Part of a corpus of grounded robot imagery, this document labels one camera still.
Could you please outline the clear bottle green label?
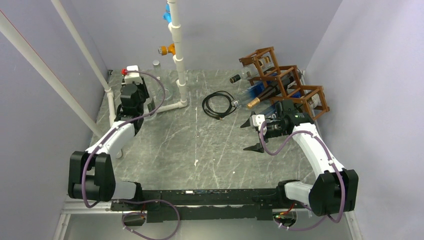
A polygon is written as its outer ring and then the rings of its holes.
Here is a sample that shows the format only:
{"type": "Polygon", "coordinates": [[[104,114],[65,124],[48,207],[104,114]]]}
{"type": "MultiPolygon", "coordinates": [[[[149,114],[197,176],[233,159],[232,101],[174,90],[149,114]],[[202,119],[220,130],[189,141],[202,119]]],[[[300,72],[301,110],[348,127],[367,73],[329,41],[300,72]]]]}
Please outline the clear bottle green label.
{"type": "Polygon", "coordinates": [[[168,87],[168,79],[165,77],[164,75],[164,71],[162,70],[161,67],[161,63],[159,60],[154,60],[152,62],[153,65],[153,71],[154,71],[154,76],[163,84],[164,89],[162,89],[160,86],[157,88],[157,90],[155,91],[156,94],[156,99],[157,101],[160,101],[163,97],[165,101],[169,101],[172,96],[173,93],[170,90],[170,88],[168,87]]]}

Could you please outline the green wine bottle silver foil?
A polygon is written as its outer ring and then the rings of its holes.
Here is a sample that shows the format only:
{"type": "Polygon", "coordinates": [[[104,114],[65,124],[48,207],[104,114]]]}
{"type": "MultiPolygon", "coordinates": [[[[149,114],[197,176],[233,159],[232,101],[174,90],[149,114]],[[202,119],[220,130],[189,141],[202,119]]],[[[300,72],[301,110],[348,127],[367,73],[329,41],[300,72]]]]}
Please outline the green wine bottle silver foil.
{"type": "Polygon", "coordinates": [[[317,93],[313,95],[312,97],[308,98],[305,104],[297,103],[296,109],[301,112],[312,112],[316,107],[320,105],[321,105],[321,100],[320,100],[319,94],[317,93]]]}

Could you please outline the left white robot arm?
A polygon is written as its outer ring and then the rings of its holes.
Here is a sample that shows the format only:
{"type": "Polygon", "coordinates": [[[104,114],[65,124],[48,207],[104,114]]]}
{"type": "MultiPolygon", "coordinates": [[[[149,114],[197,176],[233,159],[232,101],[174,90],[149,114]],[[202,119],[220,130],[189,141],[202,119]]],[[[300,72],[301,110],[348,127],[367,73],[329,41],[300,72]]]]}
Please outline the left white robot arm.
{"type": "Polygon", "coordinates": [[[137,73],[123,78],[120,89],[120,105],[116,118],[107,133],[85,151],[75,151],[70,156],[68,196],[108,202],[124,199],[131,210],[144,203],[142,188],[137,182],[119,181],[115,178],[113,163],[123,146],[141,129],[145,103],[149,98],[145,80],[137,73]]]}

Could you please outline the clear bottle white cap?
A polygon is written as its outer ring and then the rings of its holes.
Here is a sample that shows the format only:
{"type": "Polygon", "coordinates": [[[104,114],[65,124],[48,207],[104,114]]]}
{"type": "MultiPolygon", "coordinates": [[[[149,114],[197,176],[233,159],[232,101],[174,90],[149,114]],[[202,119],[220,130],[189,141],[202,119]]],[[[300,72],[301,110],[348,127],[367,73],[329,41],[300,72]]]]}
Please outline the clear bottle white cap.
{"type": "Polygon", "coordinates": [[[153,96],[149,97],[143,106],[144,111],[144,121],[152,121],[156,118],[157,114],[153,113],[152,115],[148,115],[150,112],[152,112],[156,108],[155,98],[153,96]]]}

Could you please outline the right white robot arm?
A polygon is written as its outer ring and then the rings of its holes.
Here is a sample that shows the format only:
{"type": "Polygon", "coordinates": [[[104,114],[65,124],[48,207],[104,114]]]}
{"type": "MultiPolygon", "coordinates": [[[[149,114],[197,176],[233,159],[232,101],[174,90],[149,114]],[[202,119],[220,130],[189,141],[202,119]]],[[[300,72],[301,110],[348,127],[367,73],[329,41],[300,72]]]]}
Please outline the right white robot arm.
{"type": "Polygon", "coordinates": [[[293,202],[307,205],[316,216],[327,216],[339,222],[344,212],[353,211],[356,204],[359,176],[346,169],[331,153],[318,133],[312,117],[300,112],[292,100],[274,104],[275,116],[251,112],[242,128],[253,128],[259,143],[247,151],[276,156],[289,140],[294,140],[305,154],[315,175],[313,184],[300,180],[284,180],[278,184],[276,203],[287,208],[293,202]]]}

